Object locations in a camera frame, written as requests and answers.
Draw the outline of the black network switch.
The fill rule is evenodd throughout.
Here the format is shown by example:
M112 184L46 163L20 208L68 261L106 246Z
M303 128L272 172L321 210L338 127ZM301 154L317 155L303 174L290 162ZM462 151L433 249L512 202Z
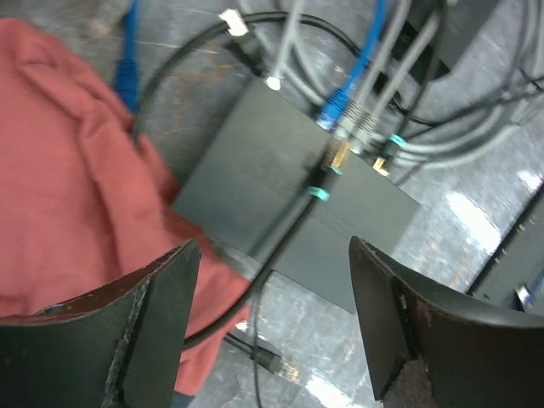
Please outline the black network switch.
M330 135L262 81L237 101L183 184L173 210L227 247L263 262L303 209L311 170ZM355 155L343 163L275 270L355 311L349 241L391 253L419 206Z

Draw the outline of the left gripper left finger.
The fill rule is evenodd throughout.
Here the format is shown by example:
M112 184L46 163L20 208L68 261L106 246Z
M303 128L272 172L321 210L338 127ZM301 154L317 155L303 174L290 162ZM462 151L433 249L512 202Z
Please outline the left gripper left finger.
M187 241L39 314L2 318L2 406L170 406L200 259Z

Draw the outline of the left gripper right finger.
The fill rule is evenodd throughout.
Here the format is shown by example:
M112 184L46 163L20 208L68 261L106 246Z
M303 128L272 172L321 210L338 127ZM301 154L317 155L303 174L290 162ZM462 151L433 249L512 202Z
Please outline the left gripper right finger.
M387 407L540 407L543 319L421 275L353 237L349 265L374 397Z

